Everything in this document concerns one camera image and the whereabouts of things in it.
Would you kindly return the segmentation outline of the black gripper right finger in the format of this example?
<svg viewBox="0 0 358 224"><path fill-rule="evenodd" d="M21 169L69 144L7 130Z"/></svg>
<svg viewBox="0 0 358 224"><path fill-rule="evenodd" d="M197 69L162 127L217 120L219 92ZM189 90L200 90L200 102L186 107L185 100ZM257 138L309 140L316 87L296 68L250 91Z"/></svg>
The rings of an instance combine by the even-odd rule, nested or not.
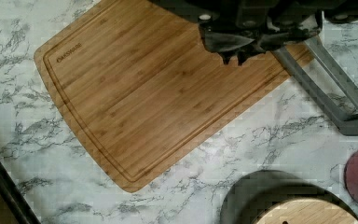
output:
<svg viewBox="0 0 358 224"><path fill-rule="evenodd" d="M240 48L237 53L238 65L247 59L267 51L274 51L286 45L296 44L315 37L322 31L321 18L306 18L300 24L289 26L286 30L271 30L269 34L261 34L255 41Z"/></svg>

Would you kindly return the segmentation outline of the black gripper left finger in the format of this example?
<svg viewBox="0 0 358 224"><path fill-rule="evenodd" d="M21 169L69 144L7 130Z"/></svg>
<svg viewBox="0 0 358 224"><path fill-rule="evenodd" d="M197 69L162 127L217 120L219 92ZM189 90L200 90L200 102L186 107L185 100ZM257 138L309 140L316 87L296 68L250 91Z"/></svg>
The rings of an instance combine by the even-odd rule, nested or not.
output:
<svg viewBox="0 0 358 224"><path fill-rule="evenodd" d="M215 23L200 24L199 31L204 48L218 54L224 65L228 65L232 57L237 58L238 65L243 65L255 56L255 36L251 31Z"/></svg>

